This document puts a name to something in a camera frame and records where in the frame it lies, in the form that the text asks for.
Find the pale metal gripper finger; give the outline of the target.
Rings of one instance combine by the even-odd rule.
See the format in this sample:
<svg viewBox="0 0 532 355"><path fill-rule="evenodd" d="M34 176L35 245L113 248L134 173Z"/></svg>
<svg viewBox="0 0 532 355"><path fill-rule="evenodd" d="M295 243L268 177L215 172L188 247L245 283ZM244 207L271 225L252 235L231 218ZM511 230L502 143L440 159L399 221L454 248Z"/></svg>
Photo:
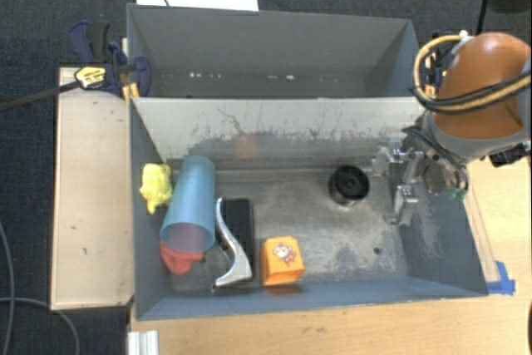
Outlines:
<svg viewBox="0 0 532 355"><path fill-rule="evenodd" d="M372 175L392 176L406 172L411 161L412 148L401 142L381 143L372 158Z"/></svg>
<svg viewBox="0 0 532 355"><path fill-rule="evenodd" d="M419 198L412 185L398 185L392 194L392 209L383 218L389 225L408 227L418 203Z"/></svg>

